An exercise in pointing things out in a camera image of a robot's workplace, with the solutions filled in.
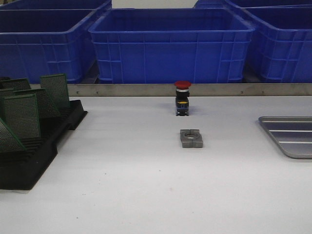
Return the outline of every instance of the black plastic tray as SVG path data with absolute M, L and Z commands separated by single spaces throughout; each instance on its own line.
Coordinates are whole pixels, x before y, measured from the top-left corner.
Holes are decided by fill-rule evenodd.
M 61 117 L 40 121 L 41 138 L 23 139 L 26 152 L 0 154 L 0 189 L 30 190 L 57 155 L 57 142 L 67 130 L 75 130 L 87 111 L 80 100 L 61 110 Z

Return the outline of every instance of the red button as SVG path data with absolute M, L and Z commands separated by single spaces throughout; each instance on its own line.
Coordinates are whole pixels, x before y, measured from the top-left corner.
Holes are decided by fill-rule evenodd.
M 175 83 L 178 89 L 188 89 L 192 84 L 186 80 L 179 80 Z

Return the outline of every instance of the aluminum tray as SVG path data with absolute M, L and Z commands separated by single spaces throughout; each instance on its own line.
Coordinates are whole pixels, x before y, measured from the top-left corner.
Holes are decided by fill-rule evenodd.
M 259 122 L 285 155 L 312 158 L 312 117 L 260 117 Z

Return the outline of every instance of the white workbench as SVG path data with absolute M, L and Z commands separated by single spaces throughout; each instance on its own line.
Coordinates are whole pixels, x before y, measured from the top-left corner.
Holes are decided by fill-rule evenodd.
M 1 234 L 311 234 L 312 160 L 282 154 L 260 116 L 312 97 L 82 97 L 89 114 L 34 188 L 0 192 Z M 180 129 L 204 148 L 183 149 Z

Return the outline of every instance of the metal bracket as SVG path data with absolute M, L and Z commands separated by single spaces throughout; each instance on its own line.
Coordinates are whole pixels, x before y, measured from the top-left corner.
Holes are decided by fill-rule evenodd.
M 183 148 L 202 148 L 204 144 L 199 129 L 181 129 L 180 139 Z

